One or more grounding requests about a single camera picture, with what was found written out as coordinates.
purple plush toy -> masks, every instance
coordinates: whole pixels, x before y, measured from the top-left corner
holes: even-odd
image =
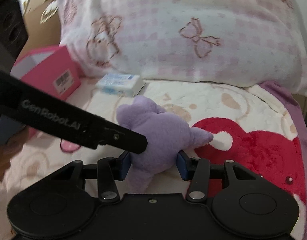
[[[146,136],[148,146],[142,154],[132,153],[127,175],[132,193],[143,193],[153,176],[171,168],[182,149],[198,148],[213,139],[210,132],[189,127],[181,117],[144,96],[135,97],[132,105],[117,108],[119,125]]]

hand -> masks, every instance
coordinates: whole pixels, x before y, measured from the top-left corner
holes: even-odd
[[[29,128],[12,136],[6,145],[0,145],[0,181],[10,168],[10,160],[22,151],[22,147],[29,138]]]

pink pillow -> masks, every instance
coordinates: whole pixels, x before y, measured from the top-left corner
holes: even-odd
[[[88,76],[275,80],[307,95],[307,56],[290,0],[57,0],[61,44]]]

red fabric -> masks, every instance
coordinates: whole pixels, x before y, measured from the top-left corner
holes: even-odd
[[[290,141],[280,134],[268,131],[246,133],[236,122],[226,118],[207,118],[194,126],[213,134],[224,131],[232,136],[232,146],[228,151],[206,145],[195,149],[199,157],[209,159],[215,164],[234,160],[287,192],[297,194],[306,203],[303,160],[298,137]],[[220,190],[220,181],[210,180],[209,196]]]

barcode label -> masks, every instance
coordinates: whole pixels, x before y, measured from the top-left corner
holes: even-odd
[[[65,93],[72,86],[73,83],[74,79],[69,69],[62,73],[62,75],[53,82],[59,95]]]

